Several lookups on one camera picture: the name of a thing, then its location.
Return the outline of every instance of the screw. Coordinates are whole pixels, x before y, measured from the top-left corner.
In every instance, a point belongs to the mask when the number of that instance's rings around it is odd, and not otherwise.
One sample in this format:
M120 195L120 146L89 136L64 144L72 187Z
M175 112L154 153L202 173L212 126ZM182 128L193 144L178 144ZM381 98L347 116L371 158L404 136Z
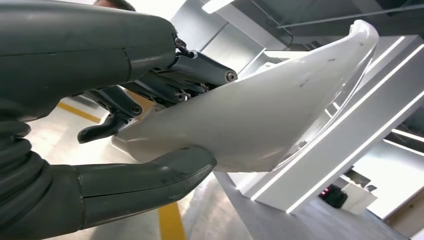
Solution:
M227 82L232 82L234 80L237 80L237 75L234 72L227 72L225 74L225 80L227 80Z
M188 97L180 92L175 93L175 100L177 100L178 102L184 102L187 101Z
M142 113L142 109L139 106L133 106L129 109L129 111L134 115L138 116Z

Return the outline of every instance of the hair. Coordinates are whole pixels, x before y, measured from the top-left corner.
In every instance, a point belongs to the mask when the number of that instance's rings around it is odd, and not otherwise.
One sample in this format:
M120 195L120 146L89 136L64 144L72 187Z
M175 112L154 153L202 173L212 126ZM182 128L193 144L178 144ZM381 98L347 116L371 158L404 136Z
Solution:
M136 9L133 7L133 5L131 5L129 2L125 0L107 0L107 1L118 9L136 12Z

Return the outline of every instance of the black object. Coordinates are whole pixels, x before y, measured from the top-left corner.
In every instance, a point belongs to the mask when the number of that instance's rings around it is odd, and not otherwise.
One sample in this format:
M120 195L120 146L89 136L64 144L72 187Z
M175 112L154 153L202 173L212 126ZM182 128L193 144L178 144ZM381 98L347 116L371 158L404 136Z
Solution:
M104 124L78 135L84 143L141 114L117 85L137 80L143 94L172 106L237 78L186 50L167 20L61 1L0 0L0 22L0 239L50 238L161 207L183 198L217 164L193 146L144 164L50 165L23 139L30 132L24 122L47 116L64 97L85 93L110 111Z
M30 127L0 122L0 239L72 233L178 201L216 165L190 147L144 164L50 165L22 139Z
M324 189L319 197L335 209L340 209L348 199L348 195L340 187L333 184Z

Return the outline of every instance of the ceiling light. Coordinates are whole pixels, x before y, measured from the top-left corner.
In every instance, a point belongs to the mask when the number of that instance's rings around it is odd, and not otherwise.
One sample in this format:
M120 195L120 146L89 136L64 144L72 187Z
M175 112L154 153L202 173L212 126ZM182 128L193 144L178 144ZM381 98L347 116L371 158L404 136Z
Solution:
M333 117L327 109L325 109L325 110L324 110L324 112L325 112L325 113L326 113L326 114L327 114L330 118L332 118L332 117Z
M392 131L392 133L399 134L399 135L402 135L402 136L405 136L405 137L408 137L408 138L411 138L411 139L415 139L417 141L424 143L424 137L420 137L420 136L410 134L410 133L407 133L407 132L404 132L404 131L401 131L401 130L397 130L397 129L392 129L391 131Z
M365 74L367 74L371 69L373 69L383 58L385 58L393 49L396 48L397 45L399 45L403 40L405 39L404 36L399 37L397 41L395 41L389 48L386 49L375 61L371 63L366 69Z
M313 147L315 147L323 138L325 138L329 133L331 133L343 120L345 120L353 111L355 111L360 105L362 105L365 100L367 100L377 89L379 89L385 82L387 82L399 69L401 69L415 54L417 54L424 44L421 44L417 49L415 49L409 56L407 56L399 65L393 68L380 82L378 82L371 90L369 90L361 99L359 99L349 110L346 111L339 119L336 120L330 127L323 132L315 141L301 152L295 159L293 159L285 168L283 168L279 173L277 173L269 182L267 182L261 189L259 189L250 199L252 201L256 200L262 193L264 193L272 184L274 184L283 174L285 174L289 169L291 169L300 159L305 156ZM286 212L290 213L295 208L298 207L309 195L311 195L315 190L313 187L305 195L303 195L299 200L297 200Z
M398 148L401 148L401 149L403 149L403 150L406 150L406 151L409 151L409 152L411 152L411 153L418 154L418 155L420 155L420 156L423 156L423 157L424 157L424 153L422 153L422 152L420 152L420 151L416 151L416 150L414 150L414 149L411 149L411 148L409 148L409 147L406 147L406 146L403 146L403 145L397 144L397 143L395 143L395 142L392 142L392 141L389 141L389 140L386 140L386 139L383 139L383 141L384 141L384 142L386 142L386 143L388 143L388 144L391 144L391 145L393 145L393 146L396 146L396 147L398 147Z
M332 105L335 107L335 109L337 109L337 110L340 109L340 106L336 102L333 102Z
M205 5L203 5L201 9L203 9L203 11L207 12L208 14L211 14L230 4L232 1L234 0L210 0Z
M293 59L300 58L307 54L307 51L265 51L270 58Z
M367 98L369 98L378 88L380 88L387 80L389 80L399 69L401 69L415 54L417 54L424 44L421 44L417 49L415 49L410 55L408 55L399 65L397 65L391 72L389 72L377 85L375 85L369 92L367 92L355 105L352 106L343 116L339 118L337 122L333 124L339 125L342 120L350 115L355 109L357 109ZM424 91L422 91L418 96L416 96L412 101L410 101L404 108L402 108L396 115L394 115L388 122L386 122L378 131L376 131L371 137L369 137L362 145L360 145L355 151L352 152L345 160L343 160L337 167L335 167L329 174L327 174L323 179L321 179L315 186L313 186L307 193L305 193L301 198L299 198L291 207L285 211L286 213L291 213L297 207L300 206L309 196L311 196L315 191L322 187L322 185L328 181L334 174L342 169L347 163L349 163L359 152L365 149L372 141L374 141L382 132L385 131L387 127L392 125L400 116L402 116L409 108L411 108L418 100L424 96Z

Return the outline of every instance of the floor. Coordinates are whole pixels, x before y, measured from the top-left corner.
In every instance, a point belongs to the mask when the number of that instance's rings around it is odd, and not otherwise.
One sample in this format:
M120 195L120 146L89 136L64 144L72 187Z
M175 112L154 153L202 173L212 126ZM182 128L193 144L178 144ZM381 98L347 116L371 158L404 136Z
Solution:
M235 189L226 173L216 178L254 240L406 240L372 213L353 215L318 197L297 215L251 201Z
M79 144L78 132L94 124L56 108L48 117L30 122L32 130L27 138L33 151L51 164L137 163L128 154L113 147L109 139ZM179 201L178 206L188 240L252 240L213 174ZM157 210L50 239L163 240Z
M136 163L108 139L79 144L78 131L93 124L56 108L50 116L30 123L28 138L52 164ZM369 212L355 216L318 198L296 216L285 214L243 197L228 175L220 172L210 174L178 207L187 240L406 239ZM157 210L51 239L164 240Z

